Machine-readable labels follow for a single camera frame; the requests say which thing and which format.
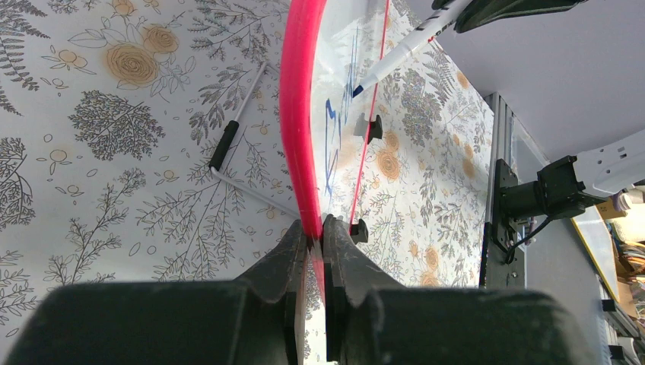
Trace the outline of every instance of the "wall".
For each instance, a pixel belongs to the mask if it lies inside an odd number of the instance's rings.
[[[408,0],[419,17],[431,1]],[[592,0],[439,43],[482,95],[498,91],[551,160],[643,128],[645,3]]]

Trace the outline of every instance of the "whiteboard marker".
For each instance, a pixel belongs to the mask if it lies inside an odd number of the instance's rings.
[[[358,87],[354,89],[352,97],[356,97],[363,90],[374,86],[406,59],[421,51],[424,46],[434,40],[434,37],[453,25],[470,2],[471,0],[452,0],[437,9],[428,19],[405,36],[390,53],[370,68]]]

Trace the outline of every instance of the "transparent acrylic sheet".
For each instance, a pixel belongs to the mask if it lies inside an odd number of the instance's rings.
[[[327,1],[311,84],[311,141],[322,219],[350,219],[374,89],[352,91],[381,53],[387,0]]]

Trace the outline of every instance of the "white wire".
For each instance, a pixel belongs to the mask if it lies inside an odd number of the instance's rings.
[[[220,173],[219,171],[217,171],[214,167],[211,167],[211,173],[213,174],[213,176],[224,181],[226,184],[230,184],[234,186],[236,189],[242,190],[246,194],[251,195],[253,198],[256,198],[262,202],[265,202],[268,205],[272,205],[276,207],[278,210],[283,211],[287,215],[290,215],[293,219],[300,219],[300,214],[298,214],[297,212],[292,211],[291,209],[272,201],[270,198],[267,198],[264,195],[260,195],[258,192],[254,192],[253,190],[247,188],[244,185],[240,185],[236,183],[232,179],[229,179],[228,176],[225,176],[223,173]]]
[[[260,65],[260,69],[258,71],[258,74],[256,75],[256,78],[253,79],[253,83],[251,84],[251,89],[249,90],[248,93],[246,93],[246,97],[244,98],[244,100],[242,100],[242,105],[240,105],[240,109],[237,110],[237,115],[235,116],[235,119],[233,119],[234,121],[238,123],[240,122],[240,116],[242,115],[242,110],[244,110],[246,103],[249,102],[251,95],[253,95],[253,89],[256,87],[256,84],[258,83],[258,80],[262,77],[262,74],[264,74],[265,68],[266,68],[266,62],[263,62]]]

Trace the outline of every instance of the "floral wallpaper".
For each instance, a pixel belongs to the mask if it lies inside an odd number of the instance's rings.
[[[279,242],[295,217],[240,187],[297,210],[278,115],[288,9],[0,0],[0,354],[55,287],[231,279]],[[415,22],[404,2],[389,9],[386,50]],[[246,97],[222,170],[233,186],[208,162]],[[361,174],[361,249],[407,285],[474,285],[490,110],[439,46],[381,83],[376,106],[386,134]],[[338,194],[353,196],[356,175]],[[314,362],[324,309],[307,280]]]

